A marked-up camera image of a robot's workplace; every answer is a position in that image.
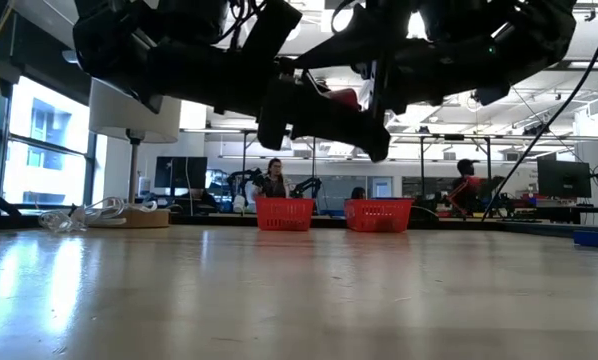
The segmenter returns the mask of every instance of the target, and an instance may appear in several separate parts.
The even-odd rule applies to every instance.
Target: computer monitor
[[[592,197],[590,165],[570,161],[537,161],[539,194],[562,198]]]
[[[174,195],[176,188],[205,189],[207,167],[206,157],[159,156],[155,171],[155,187],[169,188],[170,195]]]

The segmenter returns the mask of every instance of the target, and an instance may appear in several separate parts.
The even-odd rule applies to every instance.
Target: red plastic basket
[[[404,232],[413,199],[347,200],[346,222],[354,231]]]
[[[313,199],[257,198],[257,225],[261,230],[308,231]]]

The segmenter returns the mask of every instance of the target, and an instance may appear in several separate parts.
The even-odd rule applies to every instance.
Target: window
[[[10,118],[13,134],[85,153],[89,116],[87,106],[30,79],[21,77],[14,86]]]
[[[81,204],[86,160],[18,141],[8,143],[3,197],[13,204]]]

